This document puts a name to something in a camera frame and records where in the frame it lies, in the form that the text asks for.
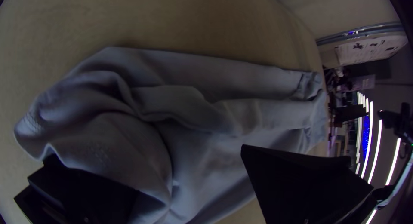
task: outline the led light strip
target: led light strip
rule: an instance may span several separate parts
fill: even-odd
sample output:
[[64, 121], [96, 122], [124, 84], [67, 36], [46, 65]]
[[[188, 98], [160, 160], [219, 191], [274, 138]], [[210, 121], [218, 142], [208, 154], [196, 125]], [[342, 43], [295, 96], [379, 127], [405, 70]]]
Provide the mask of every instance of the led light strip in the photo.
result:
[[356, 168], [356, 174], [358, 174], [358, 171], [360, 170], [360, 163], [357, 164], [357, 168]]
[[[357, 104], [361, 105], [363, 104], [362, 102], [362, 94], [360, 92], [357, 92]], [[361, 123], [363, 121], [362, 117], [358, 118], [358, 129], [357, 129], [357, 140], [356, 140], [356, 174], [360, 171], [360, 145], [361, 145], [361, 133], [362, 133], [362, 128], [363, 124]]]
[[370, 131], [369, 131], [369, 142], [367, 143], [366, 159], [364, 159], [363, 170], [361, 171], [361, 178], [363, 179], [366, 172], [367, 162], [369, 161], [370, 146], [371, 146], [371, 134], [373, 133], [373, 102], [370, 102]]
[[374, 170], [376, 169], [377, 157], [379, 156], [380, 141], [382, 139], [382, 125], [383, 125], [383, 120], [380, 120], [379, 121], [379, 135], [377, 136], [376, 153], [374, 154], [373, 167], [371, 168], [370, 177], [369, 177], [369, 180], [367, 181], [369, 184], [371, 183], [371, 179], [373, 178]]
[[366, 113], [369, 112], [369, 99], [366, 98]]
[[399, 155], [400, 142], [401, 142], [401, 139], [398, 138], [397, 143], [396, 143], [395, 156], [393, 157], [393, 163], [391, 163], [391, 168], [390, 168], [390, 172], [388, 173], [386, 185], [390, 184], [391, 176], [393, 175], [393, 172], [395, 170], [397, 156]]
[[373, 220], [374, 215], [376, 214], [377, 209], [373, 210], [373, 213], [371, 213], [369, 219], [367, 220], [366, 224], [370, 224], [371, 220]]

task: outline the blue light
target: blue light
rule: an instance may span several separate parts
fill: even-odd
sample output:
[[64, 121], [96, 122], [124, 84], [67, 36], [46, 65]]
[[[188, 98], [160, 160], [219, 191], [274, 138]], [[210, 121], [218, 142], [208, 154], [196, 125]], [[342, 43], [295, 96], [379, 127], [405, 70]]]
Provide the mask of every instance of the blue light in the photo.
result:
[[367, 115], [364, 117], [364, 130], [361, 140], [361, 145], [363, 146], [363, 156], [366, 160], [367, 145], [369, 144], [369, 134], [370, 134], [370, 117]]

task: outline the white sign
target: white sign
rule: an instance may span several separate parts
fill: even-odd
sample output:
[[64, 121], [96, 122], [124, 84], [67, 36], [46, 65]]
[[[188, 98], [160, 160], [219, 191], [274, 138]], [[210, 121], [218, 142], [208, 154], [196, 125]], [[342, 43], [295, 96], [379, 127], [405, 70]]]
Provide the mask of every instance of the white sign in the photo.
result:
[[351, 65], [387, 59], [407, 42], [406, 36], [393, 35], [345, 43], [335, 49], [340, 65]]

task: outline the fabric fold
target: fabric fold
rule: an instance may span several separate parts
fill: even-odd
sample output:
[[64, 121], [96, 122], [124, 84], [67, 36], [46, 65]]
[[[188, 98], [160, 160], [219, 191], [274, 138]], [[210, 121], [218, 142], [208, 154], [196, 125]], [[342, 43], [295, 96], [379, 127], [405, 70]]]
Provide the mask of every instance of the fabric fold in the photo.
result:
[[222, 58], [108, 47], [39, 95], [14, 134], [145, 194], [133, 224], [215, 222], [254, 197], [243, 144], [306, 153], [324, 141], [322, 77]]

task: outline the wall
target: wall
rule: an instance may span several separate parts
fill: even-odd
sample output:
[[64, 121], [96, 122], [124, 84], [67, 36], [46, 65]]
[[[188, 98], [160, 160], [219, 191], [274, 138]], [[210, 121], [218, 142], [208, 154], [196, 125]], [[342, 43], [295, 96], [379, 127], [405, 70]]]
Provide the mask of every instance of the wall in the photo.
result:
[[383, 22], [399, 21], [389, 0], [280, 0], [316, 38]]
[[[376, 87], [371, 90], [364, 91], [364, 94], [373, 101], [374, 116], [373, 116], [373, 135], [371, 152], [372, 156], [369, 159], [366, 175], [364, 179], [368, 179], [372, 168], [373, 156], [376, 151], [379, 118], [376, 114], [378, 110], [392, 110], [399, 112], [402, 102], [408, 102], [413, 105], [413, 86], [392, 85], [392, 84], [412, 84], [413, 81], [413, 59], [410, 46], [405, 46], [399, 53], [389, 59], [392, 78], [387, 80], [378, 80]], [[383, 187], [387, 180], [388, 172], [393, 160], [394, 150], [396, 147], [397, 137], [390, 129], [383, 129], [380, 150], [376, 165], [376, 170], [371, 184], [374, 187]], [[392, 182], [395, 181], [397, 175], [400, 174], [404, 160], [398, 159], [395, 171], [392, 177]], [[401, 193], [393, 199], [390, 204], [383, 210], [377, 212], [372, 224], [386, 224], [389, 222], [397, 204], [401, 198]]]

